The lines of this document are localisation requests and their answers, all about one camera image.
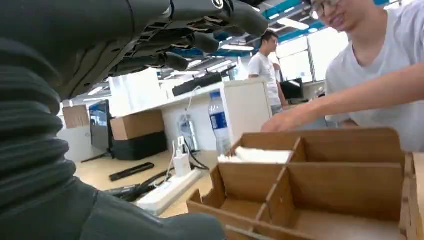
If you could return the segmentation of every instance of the plastic bottle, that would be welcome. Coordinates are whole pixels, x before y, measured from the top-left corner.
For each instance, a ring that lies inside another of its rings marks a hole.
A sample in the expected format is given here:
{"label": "plastic bottle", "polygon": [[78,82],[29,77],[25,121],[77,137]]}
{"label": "plastic bottle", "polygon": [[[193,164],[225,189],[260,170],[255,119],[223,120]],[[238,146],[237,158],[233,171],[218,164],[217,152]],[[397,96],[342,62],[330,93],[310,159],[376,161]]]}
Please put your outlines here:
{"label": "plastic bottle", "polygon": [[191,152],[199,150],[198,142],[196,139],[195,126],[190,114],[183,114],[178,121],[179,134],[184,136]]}
{"label": "plastic bottle", "polygon": [[216,138],[216,152],[218,156],[225,155],[230,150],[231,143],[223,100],[219,91],[210,93],[209,117]]}

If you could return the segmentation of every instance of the black monitor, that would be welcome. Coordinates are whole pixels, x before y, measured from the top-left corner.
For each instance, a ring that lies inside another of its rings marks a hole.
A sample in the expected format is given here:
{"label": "black monitor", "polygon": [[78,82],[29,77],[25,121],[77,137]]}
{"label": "black monitor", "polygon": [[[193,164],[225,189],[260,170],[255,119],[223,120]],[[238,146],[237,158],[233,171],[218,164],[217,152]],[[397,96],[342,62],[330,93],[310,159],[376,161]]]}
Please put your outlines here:
{"label": "black monitor", "polygon": [[89,107],[91,145],[111,154],[112,149],[112,127],[109,101],[103,100]]}
{"label": "black monitor", "polygon": [[286,100],[303,99],[304,84],[302,78],[280,82],[282,93]]}

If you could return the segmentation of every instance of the person standing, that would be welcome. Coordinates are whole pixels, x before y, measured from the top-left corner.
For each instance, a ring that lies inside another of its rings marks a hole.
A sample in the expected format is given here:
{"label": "person standing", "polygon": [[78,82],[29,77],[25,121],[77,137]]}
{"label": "person standing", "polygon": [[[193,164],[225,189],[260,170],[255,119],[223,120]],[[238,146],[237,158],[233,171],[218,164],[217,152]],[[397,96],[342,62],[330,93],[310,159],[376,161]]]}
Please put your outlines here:
{"label": "person standing", "polygon": [[278,46],[278,35],[268,30],[260,39],[260,48],[249,62],[249,78],[264,78],[267,80],[268,104],[272,114],[283,111],[286,104],[280,82],[277,81],[276,71],[281,71],[278,64],[273,63],[268,56],[275,52]]}
{"label": "person standing", "polygon": [[327,116],[344,126],[393,128],[404,151],[424,152],[424,0],[389,10],[373,0],[305,2],[351,41],[327,69],[329,95],[274,116],[262,130]]}

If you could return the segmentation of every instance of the cardboard organizer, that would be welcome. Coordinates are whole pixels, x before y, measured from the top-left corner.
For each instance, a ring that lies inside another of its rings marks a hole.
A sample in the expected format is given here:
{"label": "cardboard organizer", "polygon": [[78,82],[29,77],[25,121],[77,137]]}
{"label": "cardboard organizer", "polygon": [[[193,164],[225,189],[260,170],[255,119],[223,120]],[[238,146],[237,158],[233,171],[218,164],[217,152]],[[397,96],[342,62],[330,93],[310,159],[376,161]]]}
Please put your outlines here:
{"label": "cardboard organizer", "polygon": [[293,152],[287,164],[220,163],[210,193],[187,201],[227,239],[423,239],[413,155],[393,130],[252,133],[238,146]]}

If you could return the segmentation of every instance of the white power strip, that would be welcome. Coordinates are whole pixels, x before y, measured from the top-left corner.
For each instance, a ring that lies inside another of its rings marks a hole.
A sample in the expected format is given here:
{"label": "white power strip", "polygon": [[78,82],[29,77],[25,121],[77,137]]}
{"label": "white power strip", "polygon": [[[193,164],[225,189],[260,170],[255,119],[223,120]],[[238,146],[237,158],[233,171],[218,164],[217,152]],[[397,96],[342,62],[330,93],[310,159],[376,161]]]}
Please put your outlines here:
{"label": "white power strip", "polygon": [[155,216],[159,216],[201,176],[202,172],[198,169],[182,177],[173,176],[160,187],[138,200],[136,205]]}

